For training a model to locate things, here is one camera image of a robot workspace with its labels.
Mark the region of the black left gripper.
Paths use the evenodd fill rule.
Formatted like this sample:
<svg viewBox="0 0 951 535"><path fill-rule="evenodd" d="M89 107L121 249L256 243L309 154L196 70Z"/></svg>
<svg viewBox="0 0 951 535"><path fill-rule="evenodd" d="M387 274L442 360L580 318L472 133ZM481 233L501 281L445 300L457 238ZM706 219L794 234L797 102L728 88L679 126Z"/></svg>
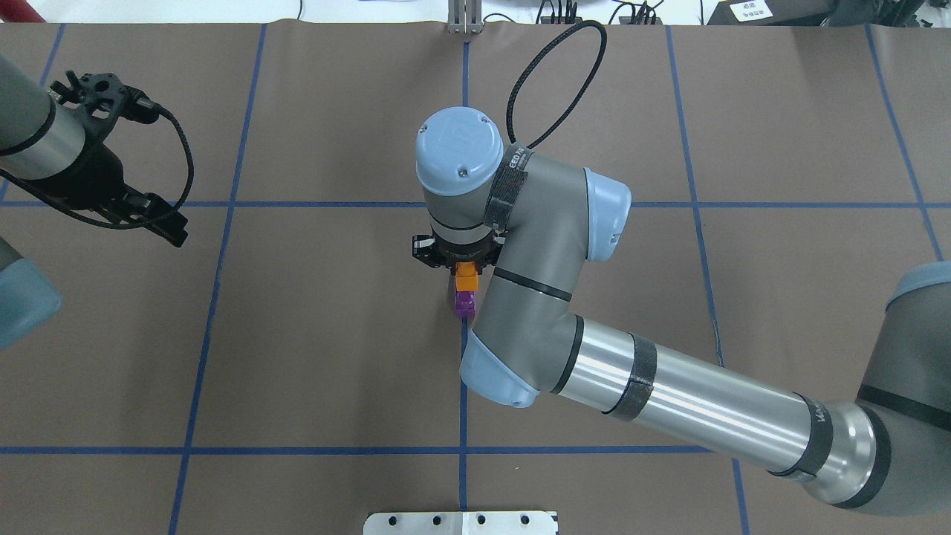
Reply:
<svg viewBox="0 0 951 535"><path fill-rule="evenodd" d="M135 192L123 182L123 164L102 143L84 148L80 159L45 180L45 194L71 210L91 211L113 224L144 223L173 247L188 238L187 217L157 194Z"/></svg>

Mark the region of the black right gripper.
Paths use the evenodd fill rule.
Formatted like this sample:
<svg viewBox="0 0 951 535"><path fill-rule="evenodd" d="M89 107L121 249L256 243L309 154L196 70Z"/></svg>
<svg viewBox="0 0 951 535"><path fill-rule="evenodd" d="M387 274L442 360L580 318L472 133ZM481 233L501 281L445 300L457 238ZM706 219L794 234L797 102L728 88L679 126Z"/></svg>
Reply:
<svg viewBox="0 0 951 535"><path fill-rule="evenodd" d="M456 244L437 234L414 235L413 257L431 268L448 268L457 271L462 263L473 263L477 271L486 265L496 265L505 237L488 233L482 239L469 244Z"/></svg>

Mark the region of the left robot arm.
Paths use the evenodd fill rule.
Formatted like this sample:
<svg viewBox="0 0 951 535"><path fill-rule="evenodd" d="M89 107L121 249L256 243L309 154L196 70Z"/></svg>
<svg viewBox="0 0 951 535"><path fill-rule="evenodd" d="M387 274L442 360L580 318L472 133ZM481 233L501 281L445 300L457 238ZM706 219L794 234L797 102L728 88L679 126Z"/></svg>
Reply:
<svg viewBox="0 0 951 535"><path fill-rule="evenodd" d="M146 228L174 247L187 240L181 206L195 178L192 150L169 109L111 72L77 75L44 89L9 57L2 67L2 177L78 222L106 230ZM121 159L106 145L119 119L173 125L186 157L186 183L170 204L123 178Z"/></svg>

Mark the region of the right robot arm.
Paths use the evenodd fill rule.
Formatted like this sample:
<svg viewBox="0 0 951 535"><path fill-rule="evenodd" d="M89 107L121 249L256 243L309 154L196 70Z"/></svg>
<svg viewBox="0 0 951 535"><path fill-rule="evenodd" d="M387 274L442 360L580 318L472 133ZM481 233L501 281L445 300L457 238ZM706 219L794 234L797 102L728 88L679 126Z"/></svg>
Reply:
<svg viewBox="0 0 951 535"><path fill-rule="evenodd" d="M682 271L666 254L657 270L685 291L662 287L646 302L627 299L640 319L665 329L659 340L571 311L585 263L605 263L632 205L621 182L504 143L478 109L453 106L427 119L415 139L415 172L431 235L414 239L415 258L457 271L493 268L482 310L470 326L461 379L470 392L526 409L549 392L621 422L723 453L798 485L832 507L877 516L949 508L949 263L924 263L924 234L910 209L805 209L691 200L698 265ZM818 262L782 239L819 244ZM750 307L741 328L757 332L786 305L841 300L828 281L850 274L873 297L884 250L911 253L852 401L823 403L725 366L722 345L704 355L675 346L681 332L662 297L703 296L718 335L710 259L724 261L727 290L754 297L757 275L772 309Z"/></svg>

